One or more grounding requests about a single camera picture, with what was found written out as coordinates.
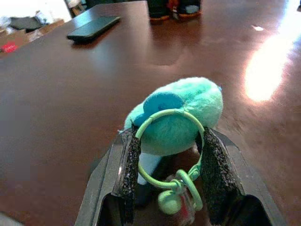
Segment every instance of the smartphone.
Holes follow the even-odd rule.
[[[119,16],[102,16],[75,29],[67,35],[67,39],[78,42],[91,41],[118,23],[119,20]]]

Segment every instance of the stuffed animal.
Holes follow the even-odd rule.
[[[152,114],[165,109],[183,109],[204,127],[212,128],[221,116],[221,88],[206,78],[186,78],[155,90],[127,116],[124,129],[140,127]],[[198,129],[180,115],[164,116],[145,130],[141,139],[143,153],[166,156],[192,147]]]

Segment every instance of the green bead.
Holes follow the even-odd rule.
[[[158,204],[162,212],[172,215],[180,211],[181,198],[172,190],[164,191],[158,196]]]

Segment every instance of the teal plush toy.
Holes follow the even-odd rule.
[[[165,109],[183,109],[195,116],[204,127],[212,128],[222,113],[221,88],[206,78],[187,78],[155,90],[127,116],[124,129],[140,127],[152,114]],[[155,120],[141,139],[143,153],[166,156],[193,146],[198,129],[180,115]]]

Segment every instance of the brown table surface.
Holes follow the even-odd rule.
[[[0,211],[26,225],[72,225],[89,164],[128,112],[159,86],[204,76],[222,87],[217,129],[257,168],[289,225],[299,226],[297,7],[295,0],[205,0],[200,19],[151,26],[144,1],[98,5],[4,58]],[[66,39],[99,16],[122,21],[90,45]]]

